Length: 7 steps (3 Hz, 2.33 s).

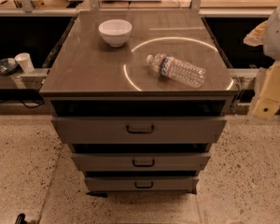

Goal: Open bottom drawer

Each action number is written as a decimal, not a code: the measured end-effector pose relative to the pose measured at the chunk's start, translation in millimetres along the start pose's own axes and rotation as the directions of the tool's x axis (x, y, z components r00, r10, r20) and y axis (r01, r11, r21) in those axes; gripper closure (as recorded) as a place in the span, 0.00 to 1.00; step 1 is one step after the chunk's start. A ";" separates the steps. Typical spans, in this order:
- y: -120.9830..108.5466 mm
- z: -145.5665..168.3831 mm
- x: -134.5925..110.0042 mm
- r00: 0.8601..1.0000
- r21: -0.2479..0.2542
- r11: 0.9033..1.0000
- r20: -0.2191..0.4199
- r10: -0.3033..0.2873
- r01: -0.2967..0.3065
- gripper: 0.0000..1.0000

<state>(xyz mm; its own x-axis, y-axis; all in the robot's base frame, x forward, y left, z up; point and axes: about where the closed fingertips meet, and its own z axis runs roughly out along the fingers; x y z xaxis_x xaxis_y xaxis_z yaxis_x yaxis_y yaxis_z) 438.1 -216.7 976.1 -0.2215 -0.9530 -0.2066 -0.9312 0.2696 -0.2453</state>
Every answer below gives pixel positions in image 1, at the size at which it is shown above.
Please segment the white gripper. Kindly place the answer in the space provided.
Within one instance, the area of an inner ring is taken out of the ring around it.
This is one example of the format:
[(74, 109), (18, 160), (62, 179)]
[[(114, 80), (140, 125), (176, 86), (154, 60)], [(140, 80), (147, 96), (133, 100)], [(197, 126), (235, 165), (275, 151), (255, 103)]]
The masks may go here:
[(257, 119), (271, 119), (280, 109), (280, 61), (268, 69), (260, 68), (254, 92), (248, 114)]

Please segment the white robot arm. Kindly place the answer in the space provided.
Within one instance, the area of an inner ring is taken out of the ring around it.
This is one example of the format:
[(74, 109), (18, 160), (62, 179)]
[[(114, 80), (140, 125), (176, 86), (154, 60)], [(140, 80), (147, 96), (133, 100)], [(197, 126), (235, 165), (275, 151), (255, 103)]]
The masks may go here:
[(280, 108), (280, 5), (268, 20), (245, 36), (244, 43), (251, 47), (263, 46), (264, 54), (274, 59), (249, 108), (255, 118), (271, 119)]

